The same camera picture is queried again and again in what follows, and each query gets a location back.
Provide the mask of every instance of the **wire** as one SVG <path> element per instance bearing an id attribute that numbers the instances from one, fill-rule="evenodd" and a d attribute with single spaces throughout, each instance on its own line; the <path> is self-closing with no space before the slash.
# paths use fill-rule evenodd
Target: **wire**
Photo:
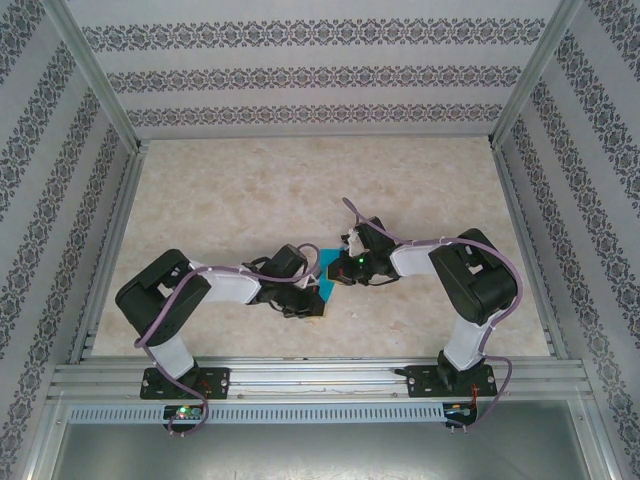
<path id="1" fill-rule="evenodd" d="M 478 393 L 480 389 L 474 383 L 471 385 L 471 395 L 473 396 L 473 400 L 471 400 L 470 406 L 471 410 L 476 410 L 478 408 Z"/>
<path id="2" fill-rule="evenodd" d="M 201 400 L 203 405 L 204 405 L 204 411 L 202 412 L 202 417 L 200 418 L 200 422 L 198 422 L 196 425 L 194 425 L 193 428 L 187 430 L 186 432 L 180 432 L 180 436 L 181 437 L 186 437 L 187 435 L 191 435 L 191 434 L 195 433 L 196 431 L 198 431 L 200 428 L 202 428 L 202 426 L 207 421 L 207 418 L 209 417 L 209 402 L 207 401 L 207 399 L 206 399 L 206 397 L 204 395 L 202 395 L 201 393 L 197 392 L 196 390 L 194 390 L 192 388 L 187 387 L 186 385 L 180 383 L 178 380 L 173 378 L 169 374 L 169 372 L 167 372 L 162 367 L 162 365 L 160 365 L 160 363 L 158 363 L 158 360 L 156 359 L 155 355 L 153 355 L 153 352 L 151 352 L 151 350 L 147 346 L 147 342 L 153 336 L 153 334 L 158 330 L 158 328 L 160 327 L 160 325 L 162 324 L 164 319 L 167 317 L 167 313 L 169 312 L 169 310 L 171 309 L 171 307 L 175 303 L 175 301 L 178 298 L 178 295 L 180 295 L 180 292 L 182 291 L 182 289 L 186 286 L 186 284 L 189 282 L 189 280 L 191 280 L 196 275 L 198 275 L 200 273 L 204 273 L 204 272 L 214 272 L 214 271 L 216 271 L 216 272 L 231 272 L 231 273 L 238 273 L 238 274 L 244 275 L 246 277 L 252 277 L 252 278 L 255 278 L 255 279 L 258 279 L 258 280 L 267 280 L 269 282 L 296 283 L 296 282 L 302 280 L 303 278 L 306 278 L 309 275 L 312 275 L 312 274 L 316 273 L 316 271 L 319 269 L 318 267 L 319 267 L 319 264 L 320 264 L 320 249 L 318 247 L 316 247 L 312 243 L 303 243 L 301 245 L 298 245 L 298 250 L 301 250 L 303 248 L 311 248 L 311 249 L 313 249 L 316 252 L 316 261 L 314 262 L 314 264 L 310 268 L 308 268 L 308 269 L 305 268 L 306 271 L 304 271 L 302 274 L 294 276 L 294 277 L 289 277 L 289 278 L 270 277 L 268 275 L 262 275 L 262 274 L 255 273 L 255 272 L 252 272 L 252 271 L 249 271 L 249 270 L 241 270 L 240 268 L 237 268 L 237 267 L 234 268 L 234 267 L 224 267 L 224 266 L 210 266 L 210 267 L 202 266 L 202 267 L 198 267 L 198 268 L 196 268 L 194 270 L 191 270 L 189 273 L 187 273 L 184 276 L 184 278 L 180 281 L 180 283 L 178 283 L 176 288 L 173 290 L 173 292 L 171 293 L 171 295 L 167 299 L 167 302 L 165 303 L 164 307 L 162 308 L 162 310 L 160 311 L 160 313 L 158 314 L 156 319 L 153 321 L 151 326 L 144 333 L 144 335 L 142 335 L 140 338 L 138 338 L 134 342 L 134 344 L 133 344 L 134 347 L 142 348 L 145 351 L 147 356 L 151 359 L 151 361 L 153 362 L 154 366 L 158 369 L 158 372 L 160 372 L 160 374 L 162 376 L 164 376 L 167 380 L 169 380 L 169 382 L 171 382 L 173 385 L 175 385 L 176 387 L 180 388 L 184 392 L 186 392 L 186 393 L 188 393 L 190 395 L 193 395 L 197 399 Z M 173 417 L 171 417 L 171 419 L 169 419 L 169 424 L 168 424 L 167 428 L 169 430 L 169 434 L 170 435 L 174 435 L 176 433 L 175 430 L 172 429 L 173 422 L 175 421 L 175 419 L 176 419 L 175 415 Z"/>
<path id="3" fill-rule="evenodd" d="M 273 308 L 276 312 L 282 313 L 284 312 L 284 308 L 278 308 L 273 304 L 273 300 L 269 300 L 269 306 Z"/>
<path id="4" fill-rule="evenodd" d="M 404 238 L 400 238 L 400 237 L 398 237 L 396 235 L 393 235 L 393 234 L 387 232 L 385 229 L 378 227 L 375 223 L 373 223 L 368 218 L 366 218 L 364 215 L 362 215 L 358 211 L 356 206 L 348 198 L 343 197 L 342 201 L 347 206 L 347 208 L 349 210 L 351 210 L 355 214 L 356 223 L 358 221 L 359 222 L 364 222 L 367 225 L 369 225 L 371 228 L 373 228 L 374 230 L 377 230 L 381 234 L 383 234 L 383 235 L 389 237 L 390 239 L 394 240 L 396 243 L 399 243 L 401 245 L 415 245 L 415 246 L 436 246 L 436 245 L 445 245 L 445 244 L 450 244 L 450 243 L 460 243 L 460 244 L 463 244 L 463 245 L 469 245 L 469 246 L 476 247 L 476 248 L 479 248 L 480 250 L 484 250 L 485 252 L 490 253 L 491 255 L 496 257 L 498 260 L 500 260 L 509 269 L 509 271 L 511 272 L 511 275 L 512 275 L 513 279 L 516 282 L 516 296 L 513 299 L 513 302 L 511 302 L 511 305 L 509 306 L 509 308 L 507 308 L 504 312 L 502 312 L 495 319 L 493 319 L 493 321 L 491 322 L 491 324 L 487 328 L 484 336 L 482 337 L 482 340 L 480 341 L 480 345 L 478 347 L 478 351 L 480 352 L 480 354 L 484 358 L 486 358 L 487 360 L 498 360 L 498 361 L 505 362 L 507 364 L 507 376 L 505 377 L 504 382 L 502 383 L 502 386 L 498 390 L 498 393 L 494 397 L 493 401 L 489 404 L 489 406 L 487 407 L 485 412 L 468 429 L 465 429 L 465 432 L 466 432 L 466 430 L 469 430 L 473 426 L 477 425 L 481 419 L 486 418 L 487 415 L 493 411 L 493 409 L 495 408 L 496 404 L 498 403 L 498 400 L 500 400 L 500 397 L 502 397 L 502 395 L 504 394 L 504 391 L 506 390 L 507 385 L 509 384 L 509 381 L 511 380 L 511 374 L 513 373 L 513 363 L 511 363 L 511 360 L 509 360 L 507 357 L 486 355 L 484 353 L 484 347 L 487 344 L 487 341 L 489 340 L 489 337 L 491 336 L 491 333 L 495 330 L 496 325 L 498 323 L 500 323 L 502 320 L 504 320 L 505 318 L 507 318 L 509 315 L 511 315 L 511 313 L 516 308 L 518 308 L 518 305 L 520 305 L 520 302 L 522 301 L 522 297 L 524 295 L 524 286 L 522 284 L 522 277 L 520 276 L 520 273 L 518 272 L 518 269 L 511 262 L 511 260 L 509 260 L 504 254 L 500 253 L 495 248 L 491 248 L 490 246 L 485 245 L 484 243 L 476 242 L 474 240 L 468 240 L 466 238 L 458 238 L 458 237 L 454 237 L 454 238 L 443 237 L 443 238 L 440 238 L 440 239 L 437 239 L 437 240 L 434 239 L 434 240 L 414 241 L 414 240 L 406 240 Z"/>
<path id="5" fill-rule="evenodd" d="M 480 423 L 481 420 L 484 420 L 485 418 L 487 418 L 489 414 L 493 411 L 493 409 L 496 408 L 496 405 L 498 404 L 498 400 L 500 400 L 500 397 L 502 397 L 502 395 L 504 394 L 504 391 L 507 389 L 507 385 L 509 384 L 509 381 L 511 380 L 511 375 L 513 374 L 513 363 L 507 357 L 500 357 L 497 355 L 485 355 L 484 358 L 486 358 L 487 360 L 494 360 L 494 361 L 498 360 L 501 362 L 505 362 L 507 364 L 507 375 L 504 377 L 504 382 L 502 382 L 502 385 L 500 386 L 498 393 L 496 394 L 495 397 L 493 397 L 493 400 L 491 401 L 487 409 L 482 413 L 482 415 L 475 422 L 473 422 L 467 428 L 467 430 L 471 430 L 475 428 L 476 425 L 478 425 L 478 423 Z"/>
<path id="6" fill-rule="evenodd" d="M 397 282 L 398 280 L 400 280 L 400 279 L 399 278 L 392 278 L 391 280 L 385 280 L 382 283 L 369 283 L 367 286 L 368 287 L 381 287 L 383 285 L 389 285 L 390 283 Z"/>

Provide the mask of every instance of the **beige surface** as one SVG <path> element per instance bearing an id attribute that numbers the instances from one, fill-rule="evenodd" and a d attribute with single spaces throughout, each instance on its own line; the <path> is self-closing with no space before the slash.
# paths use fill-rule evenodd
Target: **beige surface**
<path id="1" fill-rule="evenodd" d="M 94 355 L 140 355 L 117 290 L 168 248 L 237 265 L 285 243 L 336 248 L 365 215 L 405 238 L 478 227 L 524 275 L 486 138 L 291 138 L 154 141 L 145 160 Z M 548 355 L 525 278 L 520 308 L 488 352 Z M 285 319 L 267 305 L 201 304 L 182 335 L 195 355 L 433 356 L 455 311 L 436 277 L 380 288 L 336 286 L 325 317 Z"/>

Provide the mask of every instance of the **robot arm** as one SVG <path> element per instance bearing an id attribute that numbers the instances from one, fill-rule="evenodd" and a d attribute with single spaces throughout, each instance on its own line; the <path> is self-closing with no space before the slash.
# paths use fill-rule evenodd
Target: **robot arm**
<path id="1" fill-rule="evenodd" d="M 173 290 L 200 267 L 200 263 L 187 259 L 181 251 L 168 250 L 118 291 L 116 304 L 138 334 L 147 336 Z M 294 285 L 256 278 L 290 278 L 307 267 L 308 261 L 300 250 L 285 245 L 273 258 L 264 257 L 234 269 L 204 270 L 193 275 L 177 292 L 162 323 L 145 345 L 172 378 L 195 388 L 200 370 L 179 334 L 195 308 L 201 302 L 245 305 L 269 302 L 277 305 L 285 316 L 322 315 L 324 300 L 317 287 L 308 286 L 306 282 Z"/>
<path id="2" fill-rule="evenodd" d="M 370 222 L 384 229 L 377 217 Z M 495 250 L 475 228 L 458 238 Z M 365 222 L 356 225 L 343 241 L 349 248 L 327 270 L 330 279 L 342 284 L 376 285 L 371 283 L 376 274 L 392 281 L 412 275 L 438 275 L 457 312 L 453 333 L 438 356 L 438 376 L 450 391 L 468 383 L 484 361 L 481 350 L 487 329 L 517 294 L 516 280 L 504 263 L 491 253 L 463 243 L 398 246 Z M 352 245 L 362 245 L 353 256 Z"/>

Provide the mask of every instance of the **aluminum frame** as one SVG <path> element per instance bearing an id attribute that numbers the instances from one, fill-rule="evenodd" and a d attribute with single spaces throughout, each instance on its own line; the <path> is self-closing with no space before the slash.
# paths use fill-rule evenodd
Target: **aluminum frame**
<path id="1" fill-rule="evenodd" d="M 621 478 L 582 361 L 553 357 L 514 357 L 512 361 L 514 372 L 504 401 L 567 401 L 591 477 L 598 480 Z M 394 369 L 410 364 L 435 365 L 434 358 L 201 358 L 199 363 L 206 367 L 231 368 L 229 398 L 212 401 L 214 405 L 375 404 L 398 407 L 468 399 L 409 398 L 404 377 L 396 375 Z M 185 403 L 139 398 L 142 372 L 150 366 L 145 358 L 105 357 L 56 367 L 23 480 L 53 478 L 64 432 L 76 406 Z M 506 366 L 493 366 L 500 385 Z"/>

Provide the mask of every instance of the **enclosure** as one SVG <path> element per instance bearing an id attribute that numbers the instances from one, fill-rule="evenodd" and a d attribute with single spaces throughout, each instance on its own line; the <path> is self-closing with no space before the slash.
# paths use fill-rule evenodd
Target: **enclosure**
<path id="1" fill-rule="evenodd" d="M 0 478 L 640 477 L 636 0 L 1 9 Z M 514 262 L 491 416 L 451 433 L 467 398 L 397 374 L 454 328 L 415 276 L 336 286 L 322 317 L 201 304 L 181 334 L 226 399 L 170 438 L 180 402 L 140 399 L 116 292 L 170 248 L 338 249 L 342 197 L 403 238 L 480 228 Z"/>

